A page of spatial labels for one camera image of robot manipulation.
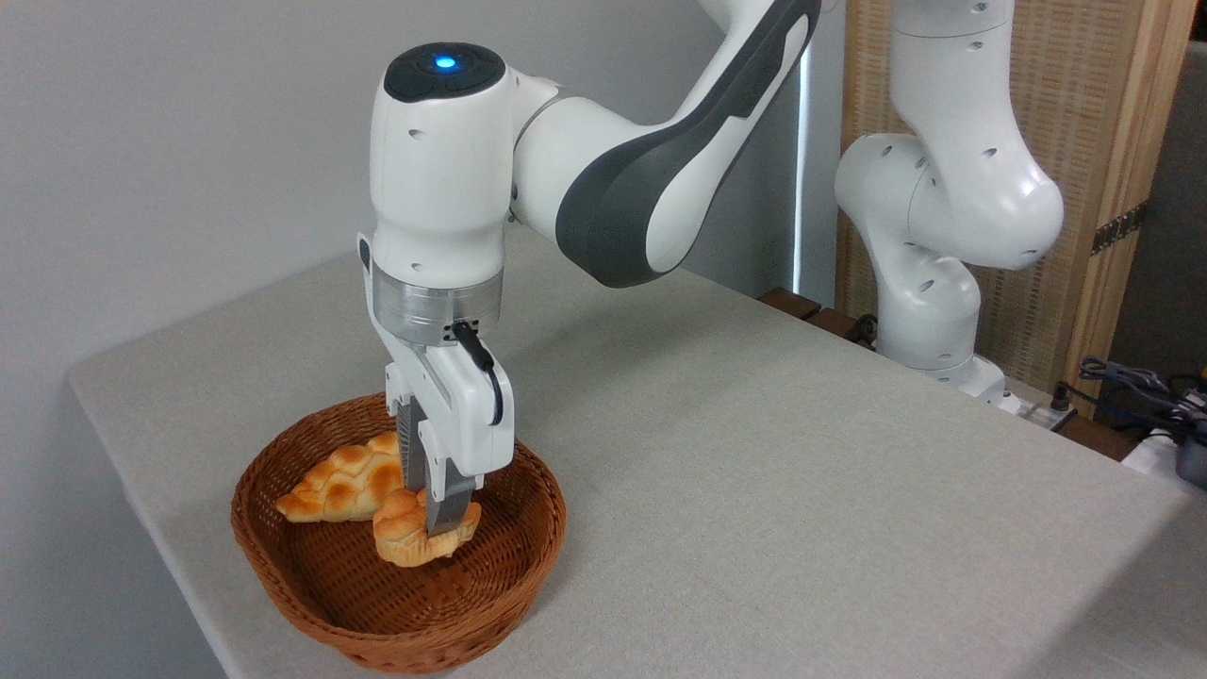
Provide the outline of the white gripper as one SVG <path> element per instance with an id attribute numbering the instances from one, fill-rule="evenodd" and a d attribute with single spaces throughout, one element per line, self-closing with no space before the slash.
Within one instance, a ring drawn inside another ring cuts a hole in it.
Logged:
<path id="1" fill-rule="evenodd" d="M 460 310 L 477 305 L 474 288 L 398 282 L 363 235 L 358 262 L 371 323 L 387 349 L 387 412 L 406 488 L 425 487 L 426 474 L 426 529 L 441 535 L 462 522 L 476 478 L 511 463 L 509 377 L 479 339 L 478 321 Z"/>

